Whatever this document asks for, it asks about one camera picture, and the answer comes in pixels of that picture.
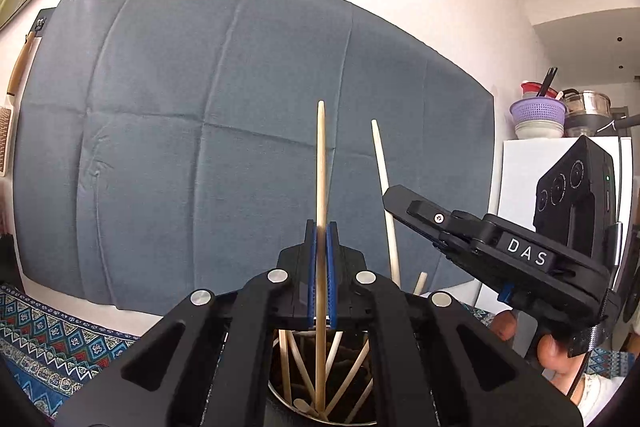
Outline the person's right hand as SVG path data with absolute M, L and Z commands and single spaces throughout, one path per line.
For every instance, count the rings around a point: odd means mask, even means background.
M 489 329 L 501 340 L 511 340 L 518 332 L 518 319 L 511 310 L 501 311 L 494 317 Z M 577 404 L 585 387 L 582 379 L 585 353 L 570 357 L 563 343 L 550 334 L 535 340 L 534 347 L 539 365 L 552 373 L 550 383 Z

